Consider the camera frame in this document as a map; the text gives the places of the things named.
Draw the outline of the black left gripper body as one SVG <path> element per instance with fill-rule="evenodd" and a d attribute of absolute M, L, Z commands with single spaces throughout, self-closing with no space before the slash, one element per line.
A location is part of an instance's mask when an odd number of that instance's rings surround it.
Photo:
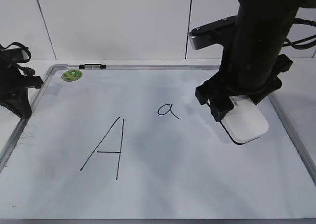
<path fill-rule="evenodd" d="M 40 89 L 43 80 L 33 68 L 23 66 L 31 59 L 25 45 L 0 46 L 0 95 L 20 89 Z"/>

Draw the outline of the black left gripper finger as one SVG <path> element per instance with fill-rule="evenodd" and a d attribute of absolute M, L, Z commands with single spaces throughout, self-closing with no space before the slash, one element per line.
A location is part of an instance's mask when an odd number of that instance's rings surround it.
<path fill-rule="evenodd" d="M 0 105 L 19 118 L 29 118 L 32 109 L 28 98 L 28 89 L 15 90 L 0 96 Z"/>

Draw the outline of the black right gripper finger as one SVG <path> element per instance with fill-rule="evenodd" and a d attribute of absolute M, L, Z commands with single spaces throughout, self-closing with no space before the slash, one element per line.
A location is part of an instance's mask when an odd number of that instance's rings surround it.
<path fill-rule="evenodd" d="M 265 97 L 280 89 L 281 86 L 282 81 L 278 77 L 275 77 L 272 81 L 268 82 L 267 86 L 261 92 L 252 94 L 249 98 L 255 105 L 258 105 Z"/>
<path fill-rule="evenodd" d="M 196 87 L 195 96 L 200 105 L 208 105 L 216 122 L 220 122 L 234 108 L 223 85 L 211 79 Z"/>

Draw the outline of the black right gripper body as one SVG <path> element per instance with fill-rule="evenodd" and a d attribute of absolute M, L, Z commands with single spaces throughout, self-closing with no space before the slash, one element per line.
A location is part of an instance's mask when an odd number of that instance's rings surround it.
<path fill-rule="evenodd" d="M 234 38 L 223 47 L 219 72 L 211 80 L 227 95 L 261 92 L 280 73 L 277 60 L 292 24 L 292 9 L 239 9 Z"/>

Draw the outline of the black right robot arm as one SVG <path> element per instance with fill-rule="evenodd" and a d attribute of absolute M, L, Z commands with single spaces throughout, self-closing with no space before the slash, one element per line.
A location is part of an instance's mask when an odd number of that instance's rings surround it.
<path fill-rule="evenodd" d="M 219 71 L 198 86 L 196 98 L 207 104 L 215 121 L 233 109 L 231 97 L 245 95 L 254 104 L 281 88 L 279 74 L 287 72 L 292 61 L 281 53 L 283 47 L 309 49 L 315 36 L 290 41 L 294 24 L 314 26 L 297 18 L 300 8 L 315 8 L 316 0 L 238 0 L 237 15 L 192 29 L 188 36 L 193 49 L 221 45 Z"/>

